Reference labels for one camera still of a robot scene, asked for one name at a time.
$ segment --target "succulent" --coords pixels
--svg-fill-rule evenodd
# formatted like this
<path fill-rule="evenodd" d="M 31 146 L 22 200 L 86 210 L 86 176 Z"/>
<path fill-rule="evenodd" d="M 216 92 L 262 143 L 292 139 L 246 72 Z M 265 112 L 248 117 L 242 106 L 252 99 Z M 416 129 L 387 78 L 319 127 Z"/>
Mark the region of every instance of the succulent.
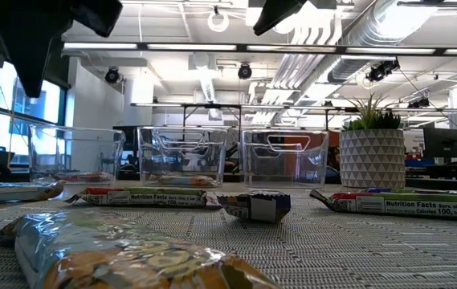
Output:
<path fill-rule="evenodd" d="M 367 103 L 362 100 L 355 99 L 355 102 L 348 100 L 360 113 L 360 118 L 349 122 L 349 126 L 344 126 L 344 131 L 353 131 L 361 129 L 397 129 L 401 123 L 401 117 L 394 115 L 391 111 L 382 113 L 377 109 L 378 105 L 383 101 L 383 97 L 378 97 L 373 104 L 374 93 Z"/>

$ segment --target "clear plastic bin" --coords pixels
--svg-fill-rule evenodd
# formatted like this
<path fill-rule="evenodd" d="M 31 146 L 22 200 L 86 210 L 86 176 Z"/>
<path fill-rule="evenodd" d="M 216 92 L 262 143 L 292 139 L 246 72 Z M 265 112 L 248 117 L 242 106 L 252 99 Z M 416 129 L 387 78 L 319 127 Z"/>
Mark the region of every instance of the clear plastic bin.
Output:
<path fill-rule="evenodd" d="M 243 131 L 244 183 L 249 188 L 311 189 L 324 186 L 328 133 Z"/>
<path fill-rule="evenodd" d="M 30 125 L 30 179 L 48 183 L 109 184 L 124 144 L 124 133 L 110 129 Z"/>
<path fill-rule="evenodd" d="M 222 185 L 226 129 L 140 127 L 138 132 L 143 185 Z"/>

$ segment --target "woven tablecloth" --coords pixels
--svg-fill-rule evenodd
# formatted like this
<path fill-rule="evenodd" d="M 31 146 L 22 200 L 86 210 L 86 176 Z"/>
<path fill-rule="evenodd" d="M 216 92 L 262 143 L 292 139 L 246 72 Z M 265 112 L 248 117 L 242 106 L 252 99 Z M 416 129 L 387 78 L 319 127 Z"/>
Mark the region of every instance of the woven tablecloth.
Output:
<path fill-rule="evenodd" d="M 0 210 L 0 229 L 29 213 L 81 210 L 61 201 Z M 240 255 L 284 288 L 457 288 L 457 221 L 338 214 L 292 193 L 280 224 L 224 210 L 105 208 L 141 225 Z M 14 250 L 0 247 L 0 288 L 27 288 Z"/>

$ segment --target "white geometric planter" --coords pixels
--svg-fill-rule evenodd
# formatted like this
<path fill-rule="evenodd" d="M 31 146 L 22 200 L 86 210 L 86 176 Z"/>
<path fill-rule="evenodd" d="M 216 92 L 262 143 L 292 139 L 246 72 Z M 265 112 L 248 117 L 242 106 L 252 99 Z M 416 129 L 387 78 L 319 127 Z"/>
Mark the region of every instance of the white geometric planter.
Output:
<path fill-rule="evenodd" d="M 403 131 L 364 129 L 341 132 L 341 182 L 351 188 L 405 187 Z"/>

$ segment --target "black cable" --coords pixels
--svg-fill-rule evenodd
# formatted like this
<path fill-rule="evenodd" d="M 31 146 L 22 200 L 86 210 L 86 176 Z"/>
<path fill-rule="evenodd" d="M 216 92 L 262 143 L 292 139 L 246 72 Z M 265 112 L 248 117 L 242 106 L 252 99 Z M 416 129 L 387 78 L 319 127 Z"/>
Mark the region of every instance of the black cable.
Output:
<path fill-rule="evenodd" d="M 412 83 L 412 81 L 410 81 L 410 79 L 405 75 L 405 72 L 403 72 L 403 70 L 401 70 L 401 68 L 399 68 L 398 70 L 403 74 L 403 76 L 405 76 L 406 80 L 408 80 L 408 82 L 409 82 L 410 84 L 412 84 L 412 86 L 415 88 L 415 90 L 422 96 L 422 92 L 415 86 L 414 83 Z M 430 103 L 430 105 L 433 106 L 435 109 L 438 109 L 436 106 L 434 106 L 434 104 L 431 103 L 430 100 L 428 100 L 428 103 Z M 447 120 L 449 120 L 455 127 L 457 127 L 457 124 L 456 124 L 453 120 L 451 120 L 447 115 L 445 115 L 444 112 L 441 112 L 441 111 L 439 111 L 439 112 L 440 112 L 444 117 L 446 117 Z"/>

